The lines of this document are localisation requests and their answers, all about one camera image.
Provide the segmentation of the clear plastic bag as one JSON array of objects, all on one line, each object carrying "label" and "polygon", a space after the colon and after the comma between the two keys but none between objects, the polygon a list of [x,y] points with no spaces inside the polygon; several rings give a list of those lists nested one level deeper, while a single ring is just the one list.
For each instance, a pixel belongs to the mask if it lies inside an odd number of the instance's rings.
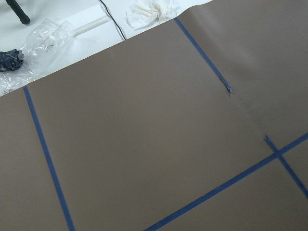
[{"label": "clear plastic bag", "polygon": [[17,49],[24,54],[22,66],[16,71],[0,72],[0,95],[44,77],[48,67],[72,39],[72,28],[68,21],[57,24],[49,19],[37,26]]}]

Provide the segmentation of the white crumpled cloth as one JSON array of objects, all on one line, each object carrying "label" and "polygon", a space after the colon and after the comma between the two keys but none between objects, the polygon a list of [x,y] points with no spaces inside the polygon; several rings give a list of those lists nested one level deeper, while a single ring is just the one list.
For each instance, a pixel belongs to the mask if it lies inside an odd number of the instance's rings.
[{"label": "white crumpled cloth", "polygon": [[126,23],[133,29],[143,29],[164,23],[180,12],[176,0],[134,0],[126,12]]}]

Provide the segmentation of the black tripod leg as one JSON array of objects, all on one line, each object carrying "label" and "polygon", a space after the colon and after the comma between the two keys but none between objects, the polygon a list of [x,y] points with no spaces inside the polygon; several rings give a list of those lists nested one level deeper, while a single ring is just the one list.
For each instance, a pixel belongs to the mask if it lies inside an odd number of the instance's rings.
[{"label": "black tripod leg", "polygon": [[6,0],[7,4],[10,6],[10,8],[14,11],[14,13],[19,18],[20,22],[24,25],[30,24],[29,17],[25,14],[25,12],[22,10],[20,5],[17,3],[16,0]]}]

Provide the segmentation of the white plastic tube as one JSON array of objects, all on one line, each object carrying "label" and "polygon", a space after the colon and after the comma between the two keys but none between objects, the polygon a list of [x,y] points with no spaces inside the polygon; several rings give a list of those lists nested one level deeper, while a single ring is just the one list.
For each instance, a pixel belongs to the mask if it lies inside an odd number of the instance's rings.
[{"label": "white plastic tube", "polygon": [[76,36],[79,36],[81,34],[84,34],[85,32],[88,32],[92,29],[95,29],[105,23],[107,23],[109,21],[108,17],[107,16],[103,16],[103,17],[100,17],[94,21],[91,21],[87,24],[84,24],[76,29],[74,29],[72,31],[72,37],[76,37]]}]

